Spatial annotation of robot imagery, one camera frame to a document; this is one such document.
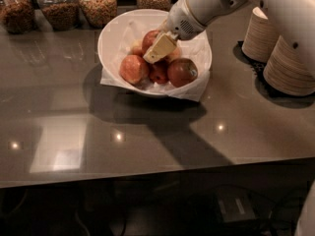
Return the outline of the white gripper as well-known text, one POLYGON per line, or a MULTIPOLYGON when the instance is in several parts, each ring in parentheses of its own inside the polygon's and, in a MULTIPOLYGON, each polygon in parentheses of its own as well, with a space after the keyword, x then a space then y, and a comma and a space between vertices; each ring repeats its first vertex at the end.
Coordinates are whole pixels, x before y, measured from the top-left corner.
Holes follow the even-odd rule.
POLYGON ((178 0, 170 9, 167 19, 157 30, 161 31, 144 54, 144 59, 154 64, 177 47, 177 39, 190 40, 205 30, 201 22, 203 0, 178 0))

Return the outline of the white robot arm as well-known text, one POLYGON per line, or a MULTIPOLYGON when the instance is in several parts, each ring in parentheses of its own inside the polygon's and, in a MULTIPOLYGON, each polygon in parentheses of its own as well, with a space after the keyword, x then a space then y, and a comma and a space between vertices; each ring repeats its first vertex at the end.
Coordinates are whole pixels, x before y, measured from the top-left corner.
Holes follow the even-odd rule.
POLYGON ((315 76, 315 0, 178 0, 158 28, 159 35, 145 52, 145 60, 157 62, 175 49, 177 41, 193 39, 215 19, 248 2, 264 12, 315 76))

